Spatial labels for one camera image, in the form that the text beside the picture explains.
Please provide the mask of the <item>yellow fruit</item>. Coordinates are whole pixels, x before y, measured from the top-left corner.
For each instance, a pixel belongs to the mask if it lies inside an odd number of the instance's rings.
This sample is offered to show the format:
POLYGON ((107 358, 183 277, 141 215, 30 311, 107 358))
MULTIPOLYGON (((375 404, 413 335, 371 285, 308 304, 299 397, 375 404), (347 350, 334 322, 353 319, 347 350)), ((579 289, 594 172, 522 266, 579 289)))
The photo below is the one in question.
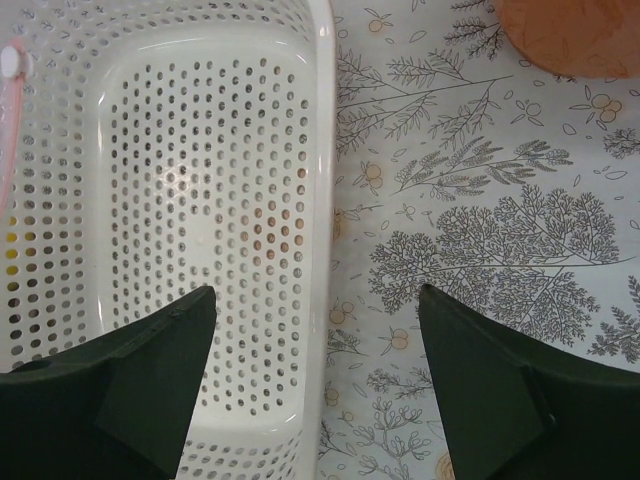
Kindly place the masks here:
POLYGON ((24 270, 33 270, 30 264, 37 256, 36 238, 34 232, 11 231, 6 235, 4 269, 9 277, 14 277, 24 270))

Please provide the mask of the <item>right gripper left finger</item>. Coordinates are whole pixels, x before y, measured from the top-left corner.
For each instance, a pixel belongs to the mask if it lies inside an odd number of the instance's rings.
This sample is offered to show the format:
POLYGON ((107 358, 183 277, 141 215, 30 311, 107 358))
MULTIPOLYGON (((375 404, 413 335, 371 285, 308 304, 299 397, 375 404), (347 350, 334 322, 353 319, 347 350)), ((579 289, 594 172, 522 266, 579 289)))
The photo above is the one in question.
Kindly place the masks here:
POLYGON ((215 291, 202 286, 2 374, 2 478, 174 478, 215 326, 215 291))

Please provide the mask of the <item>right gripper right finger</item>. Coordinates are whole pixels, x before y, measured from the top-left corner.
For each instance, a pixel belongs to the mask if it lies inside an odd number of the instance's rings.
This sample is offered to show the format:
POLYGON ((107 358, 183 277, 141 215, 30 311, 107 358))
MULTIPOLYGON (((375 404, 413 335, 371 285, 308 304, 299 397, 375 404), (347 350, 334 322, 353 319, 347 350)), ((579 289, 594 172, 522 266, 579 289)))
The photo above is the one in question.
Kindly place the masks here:
POLYGON ((637 373, 551 347, 429 284, 419 323, 457 478, 638 478, 637 373))

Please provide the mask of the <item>clear zip top bag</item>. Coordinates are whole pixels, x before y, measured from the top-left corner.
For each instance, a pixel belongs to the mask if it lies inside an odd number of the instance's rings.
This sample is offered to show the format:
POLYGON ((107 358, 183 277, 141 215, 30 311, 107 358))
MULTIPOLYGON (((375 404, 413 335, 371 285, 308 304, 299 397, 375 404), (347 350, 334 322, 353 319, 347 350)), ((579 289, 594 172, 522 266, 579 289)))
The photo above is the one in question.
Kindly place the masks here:
POLYGON ((1 214, 12 191, 24 84, 33 73, 33 61, 20 38, 1 51, 1 214))

